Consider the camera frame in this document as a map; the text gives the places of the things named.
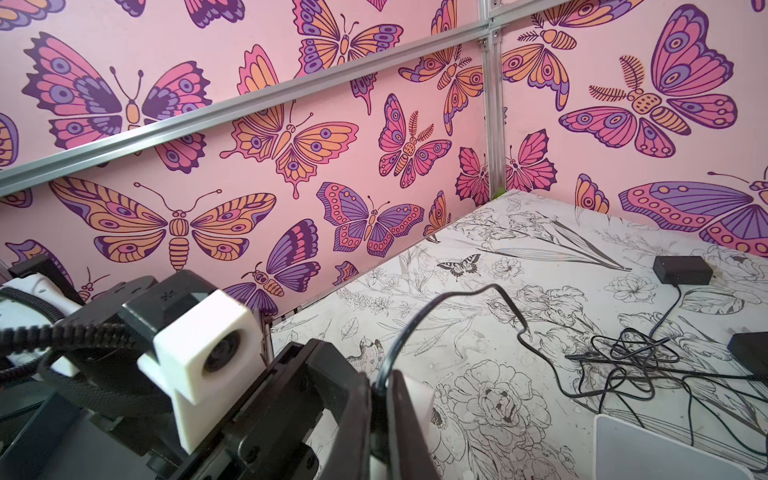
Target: orange butterfly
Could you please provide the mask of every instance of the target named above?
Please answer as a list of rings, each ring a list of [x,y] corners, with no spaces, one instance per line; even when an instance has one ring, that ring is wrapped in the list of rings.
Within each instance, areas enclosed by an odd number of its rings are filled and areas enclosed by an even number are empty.
[[[245,52],[245,68],[240,67],[240,83],[237,90],[241,95],[259,91],[278,83],[277,74],[270,58],[259,46]],[[331,121],[313,125],[299,133],[296,128],[301,124],[291,124],[291,102],[288,124],[285,124],[285,106],[283,104],[248,114],[232,122],[235,127],[232,138],[235,148],[221,152],[227,158],[237,152],[245,158],[256,161],[272,159],[276,161],[277,173],[283,175],[287,183],[293,184],[293,198],[299,198],[297,185],[310,181],[317,175],[317,167],[327,164],[349,149],[349,144],[357,137],[358,127],[345,121]]]
[[[276,201],[272,194],[246,195],[221,204],[190,222],[186,219],[187,213],[197,206],[198,200],[206,195],[220,194],[221,190],[198,197],[189,210],[173,210],[162,195],[138,182],[134,183],[135,187],[146,188],[163,199],[166,208],[173,212],[174,218],[168,222],[136,200],[87,180],[63,177],[53,180],[49,186],[56,197],[91,228],[110,233],[132,233],[122,237],[94,238],[96,249],[113,262],[135,262],[148,257],[160,246],[168,226],[167,231],[174,237],[168,243],[170,264],[176,270],[187,264],[190,227],[196,229],[191,231],[192,237],[206,255],[216,260],[236,260],[248,248],[247,239],[216,237],[197,230],[220,235],[243,235],[269,214]]]

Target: butterfly illustration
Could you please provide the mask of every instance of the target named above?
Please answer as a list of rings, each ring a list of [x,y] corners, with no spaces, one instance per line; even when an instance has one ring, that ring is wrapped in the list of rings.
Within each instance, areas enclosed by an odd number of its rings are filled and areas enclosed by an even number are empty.
[[[50,132],[56,136],[55,145],[73,148],[119,134],[123,128],[123,109],[108,83],[69,45],[58,38],[41,32],[33,38],[34,47],[24,53],[35,60],[37,73],[27,74],[29,83],[22,93],[39,100],[38,108],[52,111],[58,118],[51,120]],[[138,128],[141,115],[136,98],[141,90],[144,73],[138,72],[136,95],[128,96],[123,90],[114,67],[110,67],[115,81],[128,99],[125,117],[128,130]],[[210,82],[194,61],[176,65],[160,77],[141,105],[144,124],[175,117],[188,111],[210,105],[205,98],[205,87]],[[205,136],[186,135],[159,144],[155,151],[168,170],[181,170],[189,174],[204,156]]]
[[[416,174],[426,175],[438,158],[444,157],[451,149],[448,140],[433,140],[416,148],[417,144],[426,141],[435,131],[435,125],[430,124],[419,132],[419,111],[414,111],[408,121],[410,138],[406,142],[406,119],[402,115],[402,107],[395,94],[389,94],[384,104],[384,128],[379,135],[379,148],[389,152],[379,160],[379,173],[386,177],[395,169],[400,177],[400,188],[409,187],[416,179]]]
[[[657,126],[680,135],[691,132],[683,117],[704,127],[728,128],[736,122],[737,108],[733,99],[722,94],[705,94],[728,81],[733,75],[733,63],[724,55],[707,47],[709,19],[693,5],[679,7],[670,17],[656,43],[650,76],[654,87],[666,96],[645,92],[643,64],[631,55],[620,59],[624,81],[630,91],[620,88],[589,87],[590,94],[600,101],[632,102],[635,115],[619,107],[590,107],[560,117],[560,124],[569,131],[594,135],[606,147],[620,148],[628,144],[637,131],[634,147],[640,153],[656,158],[675,154],[672,140]]]
[[[479,259],[480,253],[476,253],[466,257],[464,260],[438,263],[437,266],[445,270],[451,270],[451,273],[453,273],[458,282],[458,278],[465,273],[477,273]]]
[[[564,31],[544,29],[544,19],[553,27],[584,28],[603,25],[620,18],[643,0],[571,0],[556,7],[531,15],[533,31],[518,37],[518,41],[534,41],[540,38],[545,44],[558,50],[576,48],[576,39]]]
[[[344,29],[339,30],[339,24],[336,23],[325,0],[293,0],[293,4],[293,23],[300,35],[309,37],[301,41],[301,69],[296,74],[297,77],[385,51],[400,41],[403,32],[400,25],[382,24],[363,30],[350,40],[352,29],[358,22],[352,23],[347,31],[346,17],[340,15],[344,20]],[[372,73],[349,83],[355,98],[366,101],[368,115],[371,115],[371,90],[374,81],[376,74]]]
[[[475,206],[479,207],[491,200],[491,185],[488,179],[488,166],[483,161],[480,165],[480,159],[471,148],[461,147],[458,151],[459,164],[462,172],[456,178],[456,194],[464,200],[472,198]]]
[[[432,35],[456,27],[456,0],[443,0],[432,20]],[[431,80],[442,72],[437,88],[449,87],[442,109],[445,132],[453,135],[453,116],[469,105],[470,97],[479,97],[483,89],[482,66],[464,68],[472,57],[462,58],[462,46],[456,45],[421,57],[414,68],[400,68],[398,73],[417,83]]]
[[[18,257],[18,260],[12,263],[12,265],[15,265],[16,263],[23,262],[25,260],[29,260],[32,257],[35,257],[37,255],[45,255],[46,257],[50,258],[53,264],[59,269],[62,275],[64,275],[64,278],[69,282],[70,285],[72,285],[72,289],[74,290],[74,283],[72,282],[72,278],[69,276],[69,273],[67,272],[67,269],[64,268],[64,265],[61,263],[61,261],[45,246],[38,242],[37,240],[25,240],[22,243],[10,243],[7,242],[5,244],[6,247],[11,249],[13,253],[16,254]],[[103,275],[98,277],[96,280],[93,280],[91,278],[91,269],[88,267],[85,267],[85,269],[88,272],[88,282],[80,287],[80,290],[78,291],[78,295],[80,298],[83,299],[84,302],[87,302],[88,299],[91,298],[91,295],[94,291],[94,285],[99,280],[102,280],[104,278],[107,278],[109,274]]]
[[[18,157],[18,129],[13,120],[0,114],[0,167],[13,164]]]
[[[115,0],[131,17],[144,13],[147,0]],[[206,28],[213,20],[225,18],[231,23],[245,18],[243,0],[184,0],[195,25]]]
[[[16,208],[27,208],[32,206],[32,190],[25,188],[15,194],[0,197],[0,204],[10,205]]]
[[[284,296],[282,286],[294,292],[306,292],[310,279],[320,271],[317,262],[303,262],[317,255],[317,227],[310,219],[301,220],[288,229],[270,253],[266,261],[266,272],[259,270],[259,265],[247,275],[253,276],[254,282],[238,283],[224,289],[224,292],[250,308],[260,311],[264,316],[277,315],[277,305],[272,296]]]
[[[619,194],[621,207],[651,218],[665,230],[699,232],[701,240],[723,247],[768,257],[768,181],[750,182],[763,205],[752,195],[723,185],[704,182],[660,181],[630,188]]]
[[[277,83],[275,69],[266,52],[259,45],[246,51],[245,68],[240,67],[237,91],[245,95]],[[331,121],[296,133],[296,127],[309,120],[309,117],[298,125],[291,123],[295,102],[291,102],[287,123],[283,104],[232,122],[235,127],[232,132],[235,148],[221,152],[220,156],[227,158],[237,152],[259,162],[275,160],[277,173],[283,175],[287,183],[293,184],[293,198],[298,199],[299,182],[310,181],[310,178],[317,175],[319,165],[327,164],[347,151],[349,144],[357,139],[355,134],[358,127],[345,121]]]
[[[2,0],[0,31],[26,27],[32,20],[45,20],[49,13],[64,10],[65,0]]]
[[[435,198],[435,203],[432,204],[432,209],[429,211],[429,225],[424,227],[424,237],[427,237],[427,241],[440,243],[435,232],[451,223],[451,214],[446,212],[447,209],[445,195],[440,190]]]
[[[347,262],[347,261],[345,261],[341,265],[336,265],[335,268],[339,271],[339,278],[337,278],[336,281],[333,282],[334,286],[341,285],[342,283],[353,278],[355,275],[359,273],[357,271],[357,267],[355,267],[354,265],[352,265],[350,262]]]
[[[190,230],[192,238],[209,257],[225,261],[240,258],[248,248],[248,240],[240,236],[253,230],[269,214],[276,201],[272,194],[245,195],[221,204],[190,222],[186,218],[187,213],[194,210],[200,198],[220,194],[221,190],[198,197],[189,210],[172,210],[158,192],[134,183],[135,187],[145,188],[162,199],[165,207],[173,213],[169,222],[136,200],[87,180],[63,177],[48,185],[56,197],[91,228],[101,232],[131,234],[94,238],[96,250],[108,260],[126,263],[148,257],[160,246],[166,233],[170,233],[173,238],[168,242],[168,251],[170,264],[175,270],[181,270],[187,264],[190,249],[187,235]]]
[[[507,190],[530,192],[542,188],[549,191],[552,184],[558,182],[555,179],[558,171],[555,170],[554,164],[544,158],[548,142],[546,129],[529,134],[520,144],[517,159],[513,158],[512,146],[509,146]]]
[[[354,190],[332,182],[325,182],[317,197],[326,208],[325,219],[337,227],[333,241],[336,252],[352,252],[367,241],[369,255],[385,257],[396,237],[408,235],[411,227],[424,220],[424,209],[419,205],[395,205],[380,213],[381,207],[375,208],[371,197],[369,213],[366,202]]]

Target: floral print surface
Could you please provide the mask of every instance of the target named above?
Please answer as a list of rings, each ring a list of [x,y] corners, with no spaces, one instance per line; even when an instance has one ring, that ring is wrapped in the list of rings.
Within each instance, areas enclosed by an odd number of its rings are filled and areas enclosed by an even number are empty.
[[[384,352],[408,321],[440,293],[501,285],[528,321],[526,342],[555,365],[568,392],[602,389],[613,368],[565,358],[594,347],[594,336],[615,338],[632,327],[647,333],[677,299],[652,270],[656,255],[701,255],[713,267],[710,285],[682,286],[683,298],[658,329],[679,357],[676,368],[744,375],[727,349],[729,328],[765,330],[768,261],[677,233],[584,211],[535,194],[509,192],[347,283],[273,328],[279,351],[288,339],[322,337],[344,356],[361,342]],[[479,255],[477,271],[456,276],[438,265]],[[600,398],[578,404],[564,396],[553,372],[515,338],[521,325],[496,294],[454,297],[424,319],[401,351],[396,368],[435,391],[425,437],[443,478],[567,480],[591,478],[594,414]],[[764,448],[768,389],[721,380],[689,380],[699,399],[749,447]],[[656,398],[629,401],[646,428],[689,442],[689,396],[680,383],[658,381]],[[603,412],[630,422],[617,396]],[[695,445],[751,468],[764,458],[741,448],[700,406],[693,410]],[[314,445],[328,445],[335,426],[318,427]]]

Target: black power brick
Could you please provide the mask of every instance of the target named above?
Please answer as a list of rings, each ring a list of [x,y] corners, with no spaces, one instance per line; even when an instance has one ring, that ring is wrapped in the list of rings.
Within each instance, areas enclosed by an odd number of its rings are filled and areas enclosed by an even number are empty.
[[[672,285],[709,285],[712,278],[712,267],[701,257],[656,257],[654,272]]]

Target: purple butterfly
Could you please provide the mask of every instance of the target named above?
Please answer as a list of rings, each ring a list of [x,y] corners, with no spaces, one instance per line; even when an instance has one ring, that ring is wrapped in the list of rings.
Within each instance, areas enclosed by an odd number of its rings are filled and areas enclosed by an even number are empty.
[[[395,237],[408,235],[411,227],[424,220],[424,209],[412,204],[395,205],[381,214],[371,204],[369,213],[362,197],[341,184],[324,183],[317,197],[326,207],[325,219],[338,227],[333,241],[336,252],[352,252],[367,240],[369,255],[385,257]]]
[[[238,283],[225,288],[224,292],[254,312],[258,310],[263,316],[275,316],[277,305],[267,294],[285,295],[281,284],[294,292],[306,292],[310,278],[320,271],[320,264],[317,262],[294,264],[315,255],[317,255],[317,227],[307,218],[288,229],[280,238],[266,261],[266,272],[259,270],[259,265],[262,263],[259,262],[253,272],[248,272],[241,277],[252,275],[256,283]]]

